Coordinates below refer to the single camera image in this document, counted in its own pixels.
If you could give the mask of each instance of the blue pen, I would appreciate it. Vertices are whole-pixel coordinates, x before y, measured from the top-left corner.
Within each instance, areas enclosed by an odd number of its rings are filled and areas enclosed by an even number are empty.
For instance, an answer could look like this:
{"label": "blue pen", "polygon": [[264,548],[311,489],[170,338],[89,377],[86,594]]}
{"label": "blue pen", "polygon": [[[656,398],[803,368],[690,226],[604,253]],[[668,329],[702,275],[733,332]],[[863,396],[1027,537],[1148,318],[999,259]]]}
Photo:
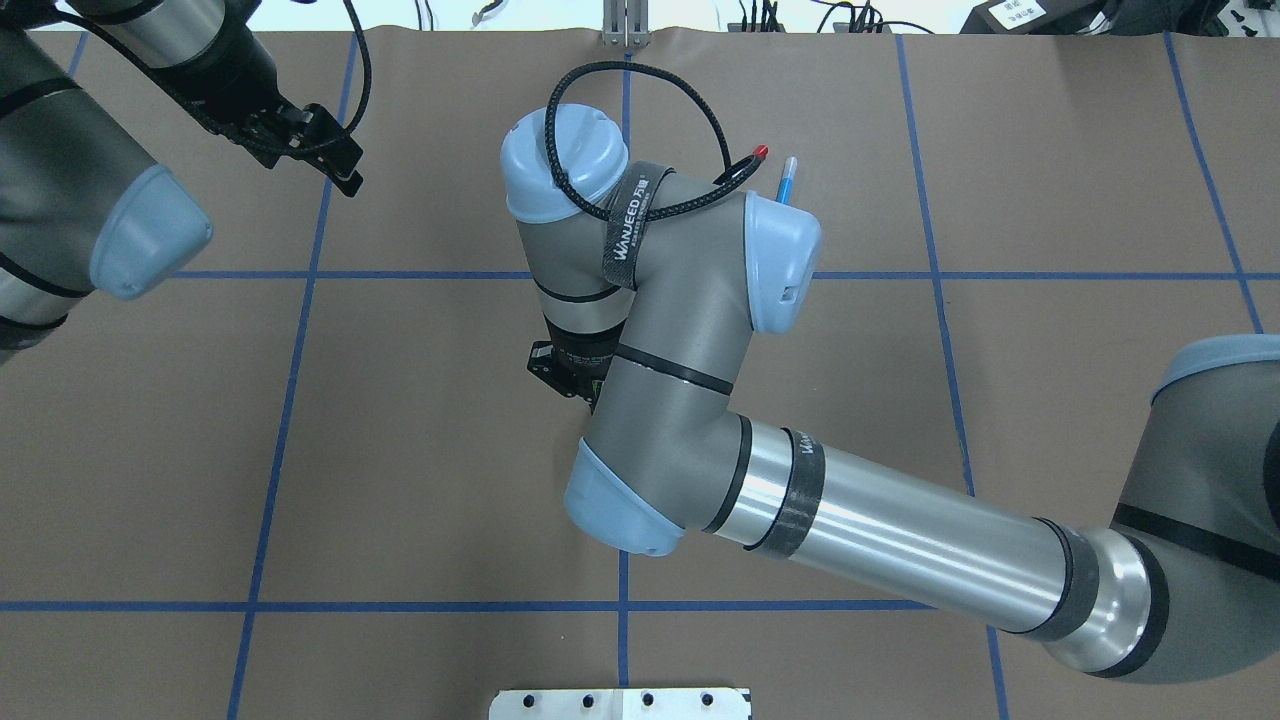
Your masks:
{"label": "blue pen", "polygon": [[787,205],[791,201],[791,184],[796,181],[796,159],[787,158],[782,165],[782,179],[778,182],[778,202]]}

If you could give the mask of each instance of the cable wire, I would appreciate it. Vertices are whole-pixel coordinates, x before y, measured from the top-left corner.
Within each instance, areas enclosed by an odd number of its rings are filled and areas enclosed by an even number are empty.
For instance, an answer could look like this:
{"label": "cable wire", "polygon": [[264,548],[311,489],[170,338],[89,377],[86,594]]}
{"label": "cable wire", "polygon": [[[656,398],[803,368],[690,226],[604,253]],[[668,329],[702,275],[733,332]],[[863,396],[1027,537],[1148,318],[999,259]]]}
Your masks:
{"label": "cable wire", "polygon": [[915,23],[909,23],[906,20],[883,20],[883,22],[873,23],[873,24],[868,26],[868,28],[876,28],[876,32],[879,32],[879,28],[883,28],[884,26],[906,26],[906,27],[914,27],[915,29],[923,29],[924,32],[927,32],[929,35],[937,35],[936,32],[933,32],[932,29],[929,29],[929,28],[927,28],[924,26],[918,26]]}
{"label": "cable wire", "polygon": [[484,22],[484,17],[486,14],[497,10],[498,5],[502,5],[503,1],[504,0],[493,0],[493,3],[489,3],[484,8],[480,8],[480,10],[477,10],[474,15],[471,15],[471,27],[476,27],[477,24],[480,24],[481,22]]}
{"label": "cable wire", "polygon": [[197,102],[182,96],[173,86],[165,82],[155,70],[152,70],[142,58],[138,58],[132,50],[129,50],[123,42],[116,40],[111,33],[106,32],[101,27],[86,20],[79,15],[67,13],[64,10],[55,10],[58,19],[70,23],[76,27],[86,29],[95,36],[97,36],[102,42],[111,46],[113,50],[123,55],[133,67],[138,68],[160,90],[165,92],[174,102],[177,102],[183,110],[187,111],[202,128],[212,135],[225,136],[233,145],[239,145],[248,150],[256,150],[259,152],[265,152],[270,155],[282,155],[284,158],[316,158],[324,150],[338,145],[351,137],[351,133],[360,126],[360,120],[365,117],[365,110],[369,108],[369,92],[374,83],[372,64],[369,58],[369,44],[365,41],[365,31],[360,26],[360,18],[356,15],[356,8],[352,5],[353,0],[342,0],[342,4],[347,6],[347,17],[351,18],[351,27],[356,35],[356,45],[360,47],[360,64],[364,70],[364,87],[360,91],[360,102],[356,105],[356,113],[352,115],[351,122],[343,128],[343,133],[338,137],[326,140],[324,142],[311,145],[308,147],[289,147],[285,145],[270,145],[266,142],[260,142],[253,140],[233,126],[221,126],[209,115]]}
{"label": "cable wire", "polygon": [[827,14],[824,14],[822,17],[822,22],[818,23],[818,29],[814,31],[815,33],[817,32],[822,32],[822,28],[827,27],[827,18],[829,18],[831,14],[835,13],[837,8],[849,8],[849,23],[852,24],[852,22],[854,22],[854,4],[852,3],[818,3],[818,4],[819,5],[829,5],[829,6],[827,8]]}
{"label": "cable wire", "polygon": [[646,222],[675,218],[676,215],[691,213],[700,208],[705,208],[718,200],[722,200],[724,196],[737,190],[739,186],[746,182],[746,179],[751,177],[751,174],[760,168],[760,163],[763,160],[756,154],[751,154],[750,156],[739,160],[739,164],[735,164],[730,160],[728,143],[724,140],[724,129],[721,127],[719,120],[716,119],[716,113],[712,111],[710,105],[708,105],[707,101],[703,100],[703,96],[699,95],[698,91],[694,90],[691,85],[685,82],[675,73],[663,70],[660,68],[654,68],[650,65],[643,65],[640,63],[631,63],[626,60],[603,60],[599,63],[588,63],[585,65],[580,65],[570,70],[568,74],[561,78],[561,81],[556,85],[556,88],[552,90],[552,95],[547,100],[547,122],[544,127],[547,163],[550,167],[552,179],[556,182],[556,187],[558,187],[561,192],[563,192],[564,196],[568,197],[573,202],[573,205],[577,205],[579,209],[581,209],[584,213],[599,220],[608,220],[609,218],[608,209],[595,205],[586,197],[582,197],[582,195],[570,182],[568,172],[566,172],[563,165],[561,165],[559,152],[556,149],[556,110],[559,106],[561,99],[564,96],[564,91],[568,90],[568,86],[571,86],[575,81],[577,81],[584,76],[604,70],[630,70],[640,74],[646,74],[650,77],[655,77],[658,79],[664,79],[675,85],[680,90],[682,90],[685,95],[687,95],[689,99],[692,100],[695,105],[698,105],[698,109],[703,111],[703,115],[707,118],[707,122],[710,123],[712,131],[716,132],[716,142],[717,145],[719,145],[721,160],[723,160],[724,163],[724,174],[721,176],[721,178],[727,178],[727,179],[724,179],[723,184],[719,184],[719,187],[717,187],[716,190],[700,195],[698,197],[694,197],[691,200],[685,200],[682,202],[677,202],[675,205],[667,205],[664,208],[650,208],[649,211],[645,214]]}

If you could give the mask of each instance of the black braided cable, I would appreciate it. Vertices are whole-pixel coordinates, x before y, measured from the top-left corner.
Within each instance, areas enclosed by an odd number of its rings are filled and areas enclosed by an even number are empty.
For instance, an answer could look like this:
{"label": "black braided cable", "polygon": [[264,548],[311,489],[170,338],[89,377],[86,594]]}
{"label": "black braided cable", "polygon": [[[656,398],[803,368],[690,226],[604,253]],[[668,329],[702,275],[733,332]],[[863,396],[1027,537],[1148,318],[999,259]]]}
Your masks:
{"label": "black braided cable", "polygon": [[[716,113],[712,111],[710,105],[708,105],[707,101],[703,100],[703,96],[699,95],[698,91],[694,90],[691,85],[685,82],[675,73],[663,70],[660,68],[654,68],[652,65],[644,65],[640,63],[631,63],[626,60],[602,60],[598,63],[588,63],[585,65],[580,65],[570,70],[556,85],[556,88],[552,90],[550,99],[547,101],[547,119],[543,136],[547,146],[547,163],[550,167],[552,179],[554,181],[556,187],[558,187],[561,192],[563,192],[564,196],[573,202],[573,205],[577,205],[579,209],[581,209],[584,213],[599,220],[608,220],[609,218],[609,213],[607,209],[593,204],[586,197],[582,197],[582,195],[570,182],[568,172],[564,170],[563,165],[561,165],[559,152],[556,150],[556,110],[559,106],[561,100],[564,96],[564,92],[568,90],[568,86],[573,85],[573,82],[576,82],[579,78],[584,76],[604,70],[631,70],[640,74],[655,77],[658,79],[664,79],[675,85],[680,90],[682,90],[685,95],[687,95],[689,99],[692,100],[695,105],[698,105],[698,109],[703,111],[703,115],[707,118],[707,122],[710,123],[712,131],[716,132],[716,142],[717,145],[719,145],[721,159],[724,163],[724,170],[730,172],[730,169],[733,167],[733,163],[730,159],[728,142],[726,142],[724,140],[724,129],[721,127],[719,120],[716,119]],[[719,187],[705,195],[700,195],[698,197],[686,200],[684,202],[677,202],[675,205],[668,205],[666,208],[650,208],[649,213],[645,215],[645,219],[646,222],[662,220],[666,218],[673,218],[676,215],[682,215],[685,213],[698,210],[699,208],[705,208],[707,205],[710,205],[723,199],[728,193],[733,192],[735,190],[737,190],[744,182],[746,182],[748,178],[751,177],[751,173],[754,173],[759,167],[760,167],[760,158],[753,155],[751,160],[746,164],[746,167],[740,172],[733,173],[724,182],[724,184],[721,184]]]}
{"label": "black braided cable", "polygon": [[333,137],[324,142],[316,145],[308,145],[306,147],[289,147],[284,145],[270,145],[253,140],[232,126],[221,126],[209,115],[198,104],[187,100],[177,90],[174,90],[168,82],[165,82],[160,76],[156,74],[141,58],[137,56],[132,50],[129,50],[123,42],[116,40],[111,33],[106,32],[101,27],[86,20],[79,15],[67,13],[63,10],[55,10],[58,19],[70,23],[76,27],[86,29],[93,33],[99,40],[106,42],[113,50],[123,55],[129,63],[133,64],[143,76],[147,77],[152,83],[156,85],[165,95],[169,96],[174,102],[177,102],[188,115],[192,117],[200,127],[205,128],[212,135],[225,136],[233,145],[239,145],[248,150],[256,150],[259,152],[265,152],[270,155],[283,155],[285,158],[315,158],[319,156],[324,150],[338,145],[348,138],[351,133],[360,126],[360,120],[365,117],[365,110],[369,108],[369,95],[370,88],[374,82],[372,63],[369,56],[369,44],[365,41],[365,31],[360,26],[360,18],[356,15],[356,8],[352,5],[352,0],[342,0],[343,5],[347,8],[347,17],[351,18],[352,29],[356,35],[356,45],[360,49],[360,64],[364,74],[364,87],[360,91],[360,102],[356,105],[356,113],[352,115],[351,122],[343,128],[343,133],[338,137]]}

